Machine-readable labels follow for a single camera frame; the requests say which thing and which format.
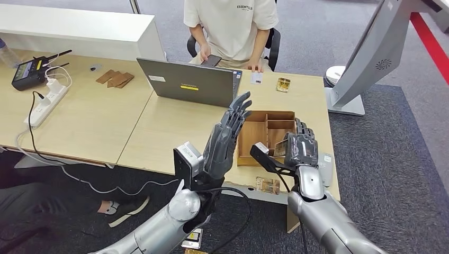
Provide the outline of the person's left hand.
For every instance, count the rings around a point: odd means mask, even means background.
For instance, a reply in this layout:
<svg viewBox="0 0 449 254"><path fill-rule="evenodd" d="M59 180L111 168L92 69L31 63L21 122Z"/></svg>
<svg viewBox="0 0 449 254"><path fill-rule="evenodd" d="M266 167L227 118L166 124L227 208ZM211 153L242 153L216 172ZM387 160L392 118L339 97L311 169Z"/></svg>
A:
<svg viewBox="0 0 449 254"><path fill-rule="evenodd" d="M263 72L263 64L261 58L251 58L247 61L246 68L252 72Z"/></svg>

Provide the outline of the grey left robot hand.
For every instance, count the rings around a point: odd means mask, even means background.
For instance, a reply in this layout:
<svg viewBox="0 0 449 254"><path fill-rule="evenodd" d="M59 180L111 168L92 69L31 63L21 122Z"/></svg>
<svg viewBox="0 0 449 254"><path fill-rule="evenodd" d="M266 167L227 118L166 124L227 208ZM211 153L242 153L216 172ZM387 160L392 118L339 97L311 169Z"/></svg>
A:
<svg viewBox="0 0 449 254"><path fill-rule="evenodd" d="M213 179L221 179L231 169L237 138L243 124L251 115L250 92L237 96L216 123L204 149L203 170Z"/></svg>

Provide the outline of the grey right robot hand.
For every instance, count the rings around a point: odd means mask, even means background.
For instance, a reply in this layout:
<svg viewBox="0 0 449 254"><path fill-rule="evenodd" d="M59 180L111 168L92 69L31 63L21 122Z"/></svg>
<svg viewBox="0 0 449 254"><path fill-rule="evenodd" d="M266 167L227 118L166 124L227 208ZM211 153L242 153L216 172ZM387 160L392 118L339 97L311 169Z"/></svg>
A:
<svg viewBox="0 0 449 254"><path fill-rule="evenodd" d="M289 167L296 167L301 164L311 167L318 166L318 142L315 134L299 118L295 118L296 133L287 132L284 140L287 141L285 147L284 163Z"/></svg>

